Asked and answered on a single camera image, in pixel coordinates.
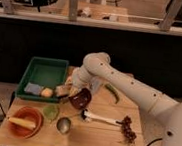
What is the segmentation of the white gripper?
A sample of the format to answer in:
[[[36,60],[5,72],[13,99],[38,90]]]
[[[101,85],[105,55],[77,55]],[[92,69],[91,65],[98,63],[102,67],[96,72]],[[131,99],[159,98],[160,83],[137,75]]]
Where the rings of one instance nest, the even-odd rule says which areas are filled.
[[[83,89],[93,78],[92,74],[84,68],[84,66],[75,68],[70,77],[66,80],[67,85],[72,85],[69,90],[69,97],[75,96]]]

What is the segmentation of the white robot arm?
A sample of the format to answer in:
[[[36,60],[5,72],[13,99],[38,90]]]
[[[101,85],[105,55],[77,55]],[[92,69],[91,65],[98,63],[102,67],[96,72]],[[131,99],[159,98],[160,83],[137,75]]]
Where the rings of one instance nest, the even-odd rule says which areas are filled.
[[[77,94],[94,77],[103,78],[164,126],[161,146],[182,146],[182,102],[114,69],[110,59],[105,52],[85,55],[82,65],[71,74],[71,94]]]

